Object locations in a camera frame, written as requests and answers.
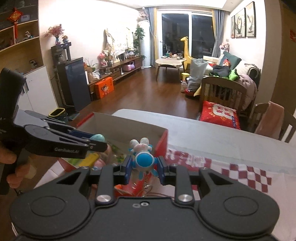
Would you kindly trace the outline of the red patterned table mat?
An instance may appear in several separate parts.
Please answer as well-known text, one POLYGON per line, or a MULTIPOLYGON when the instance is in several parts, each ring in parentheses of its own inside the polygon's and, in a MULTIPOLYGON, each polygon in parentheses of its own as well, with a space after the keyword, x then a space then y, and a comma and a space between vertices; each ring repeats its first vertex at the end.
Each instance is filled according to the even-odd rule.
POLYGON ((269 195, 278 203, 295 201, 295 176, 273 173, 245 164, 232 164, 193 156, 173 149, 166 152, 132 152, 123 163, 113 168, 110 183, 118 195, 157 196, 166 194, 158 190, 145 190, 145 183, 151 178, 159 180, 162 186, 174 186, 175 195, 170 196, 179 205, 192 205, 195 194, 203 197, 209 192, 209 185, 243 184, 251 189, 269 195))

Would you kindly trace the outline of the blue white toy figure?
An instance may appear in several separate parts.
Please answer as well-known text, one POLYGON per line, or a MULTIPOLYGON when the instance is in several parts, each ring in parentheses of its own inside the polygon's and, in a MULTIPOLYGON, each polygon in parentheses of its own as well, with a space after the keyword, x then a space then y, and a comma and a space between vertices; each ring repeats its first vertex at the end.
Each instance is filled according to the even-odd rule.
POLYGON ((152 155, 152 145, 146 137, 140 141, 135 139, 129 143, 129 152, 132 155, 132 167, 138 172, 138 179, 143 180, 145 175, 152 174, 158 177, 158 172, 154 168, 158 163, 157 158, 152 155))

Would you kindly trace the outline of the wooden crib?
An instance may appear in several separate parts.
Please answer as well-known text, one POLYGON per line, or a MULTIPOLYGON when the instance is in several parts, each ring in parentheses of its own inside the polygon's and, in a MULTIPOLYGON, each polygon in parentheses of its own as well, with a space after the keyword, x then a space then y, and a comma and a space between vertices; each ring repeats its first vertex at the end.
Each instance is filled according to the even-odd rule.
POLYGON ((203 102, 210 101, 236 110, 239 117, 248 117, 257 86, 248 75, 240 75, 237 80, 208 76, 203 78, 199 92, 198 116, 202 113, 203 102))

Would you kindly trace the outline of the white plastic bag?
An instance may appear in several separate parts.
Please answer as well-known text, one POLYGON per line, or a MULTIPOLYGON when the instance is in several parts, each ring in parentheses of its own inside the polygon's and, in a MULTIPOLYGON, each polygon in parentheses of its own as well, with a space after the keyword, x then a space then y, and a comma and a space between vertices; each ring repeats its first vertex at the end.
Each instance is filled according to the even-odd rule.
POLYGON ((204 59, 192 59, 190 65, 190 76, 187 80, 187 89, 195 92, 201 85, 208 62, 204 59))

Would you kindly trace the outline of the orange gift box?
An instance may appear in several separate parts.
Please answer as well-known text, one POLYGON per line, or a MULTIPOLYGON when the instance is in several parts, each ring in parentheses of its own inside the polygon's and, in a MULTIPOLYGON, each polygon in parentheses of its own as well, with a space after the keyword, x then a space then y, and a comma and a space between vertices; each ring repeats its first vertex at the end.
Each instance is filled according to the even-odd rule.
POLYGON ((114 91, 113 78, 107 77, 94 85, 94 91, 97 99, 102 99, 114 91))

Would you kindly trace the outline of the teal egg toy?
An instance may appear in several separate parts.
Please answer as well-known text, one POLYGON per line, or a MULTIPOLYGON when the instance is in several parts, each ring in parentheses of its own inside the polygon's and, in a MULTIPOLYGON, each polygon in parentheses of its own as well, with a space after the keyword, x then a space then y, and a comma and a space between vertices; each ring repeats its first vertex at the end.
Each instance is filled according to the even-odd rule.
POLYGON ((92 137, 90 137, 90 140, 97 141, 97 142, 106 142, 105 137, 102 134, 95 134, 92 137))

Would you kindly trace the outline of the red toy figure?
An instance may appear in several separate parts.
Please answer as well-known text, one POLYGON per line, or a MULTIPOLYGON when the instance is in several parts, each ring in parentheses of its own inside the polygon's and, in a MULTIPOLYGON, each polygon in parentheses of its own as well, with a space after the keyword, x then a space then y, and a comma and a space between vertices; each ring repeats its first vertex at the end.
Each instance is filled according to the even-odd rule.
POLYGON ((137 174, 132 174, 127 185, 118 184, 114 187, 115 197, 142 197, 152 190, 152 174, 144 175, 143 180, 137 178, 137 174))

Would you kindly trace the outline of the red printed bag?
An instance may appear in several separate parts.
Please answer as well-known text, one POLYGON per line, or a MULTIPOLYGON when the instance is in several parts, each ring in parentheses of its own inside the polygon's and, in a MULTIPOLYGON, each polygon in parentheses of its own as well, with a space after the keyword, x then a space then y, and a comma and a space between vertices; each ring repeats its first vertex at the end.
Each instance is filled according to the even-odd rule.
POLYGON ((203 101, 200 121, 239 130, 240 123, 236 110, 223 105, 203 101))

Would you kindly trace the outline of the yellow giraffe toy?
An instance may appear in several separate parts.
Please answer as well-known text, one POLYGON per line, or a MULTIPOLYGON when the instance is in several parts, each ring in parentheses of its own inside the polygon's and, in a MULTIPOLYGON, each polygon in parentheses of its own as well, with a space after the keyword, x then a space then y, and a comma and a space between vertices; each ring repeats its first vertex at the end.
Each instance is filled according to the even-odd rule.
POLYGON ((191 64, 192 57, 189 54, 189 43, 188 43, 188 36, 182 37, 182 42, 184 42, 184 58, 185 61, 183 62, 184 70, 187 70, 187 67, 191 64))

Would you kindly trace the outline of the framed picture trio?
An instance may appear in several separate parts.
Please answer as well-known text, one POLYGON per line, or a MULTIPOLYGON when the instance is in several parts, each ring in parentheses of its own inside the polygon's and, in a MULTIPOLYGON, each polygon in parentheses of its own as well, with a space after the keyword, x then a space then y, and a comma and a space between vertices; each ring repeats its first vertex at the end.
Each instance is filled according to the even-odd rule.
POLYGON ((255 2, 250 2, 246 7, 231 17, 231 38, 256 37, 256 10, 255 2))

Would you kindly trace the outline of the green trash bin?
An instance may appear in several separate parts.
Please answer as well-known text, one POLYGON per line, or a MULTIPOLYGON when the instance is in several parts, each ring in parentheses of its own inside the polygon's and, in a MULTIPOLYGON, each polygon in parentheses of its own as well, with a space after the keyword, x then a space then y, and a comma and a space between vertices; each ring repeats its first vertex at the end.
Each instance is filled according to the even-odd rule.
POLYGON ((68 114, 65 108, 57 108, 53 112, 51 112, 48 117, 54 118, 55 120, 63 121, 65 123, 68 122, 68 114))

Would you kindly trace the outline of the pink towel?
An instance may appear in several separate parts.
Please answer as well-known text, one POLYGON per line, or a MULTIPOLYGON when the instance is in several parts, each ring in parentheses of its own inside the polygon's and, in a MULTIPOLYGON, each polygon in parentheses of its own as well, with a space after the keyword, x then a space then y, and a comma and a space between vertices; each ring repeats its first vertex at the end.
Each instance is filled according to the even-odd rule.
POLYGON ((285 108, 277 103, 269 101, 267 109, 262 115, 254 133, 278 140, 284 117, 285 108))

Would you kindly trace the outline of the green lid jar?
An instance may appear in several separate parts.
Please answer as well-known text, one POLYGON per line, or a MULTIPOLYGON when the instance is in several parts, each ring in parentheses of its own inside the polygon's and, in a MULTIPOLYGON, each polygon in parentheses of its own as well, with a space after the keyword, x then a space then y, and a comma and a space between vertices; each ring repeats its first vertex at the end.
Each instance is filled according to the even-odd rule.
POLYGON ((111 147, 110 162, 114 163, 123 163, 127 154, 123 152, 119 147, 114 144, 109 144, 111 147))

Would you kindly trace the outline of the wooden chair with towel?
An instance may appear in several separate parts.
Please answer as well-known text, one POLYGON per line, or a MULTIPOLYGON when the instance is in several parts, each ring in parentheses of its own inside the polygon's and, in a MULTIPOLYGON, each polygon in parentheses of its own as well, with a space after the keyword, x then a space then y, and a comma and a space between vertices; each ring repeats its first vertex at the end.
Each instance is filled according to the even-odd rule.
POLYGON ((256 104, 248 130, 257 135, 289 143, 295 134, 295 117, 272 101, 256 104))

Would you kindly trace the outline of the yellow small box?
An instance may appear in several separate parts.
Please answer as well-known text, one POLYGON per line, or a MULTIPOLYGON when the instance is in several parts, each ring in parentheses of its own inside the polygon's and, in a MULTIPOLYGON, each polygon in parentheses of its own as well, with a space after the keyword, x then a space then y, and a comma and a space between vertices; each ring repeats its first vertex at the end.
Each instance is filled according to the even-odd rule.
POLYGON ((79 164, 79 167, 92 167, 94 163, 100 158, 98 153, 89 153, 79 164))

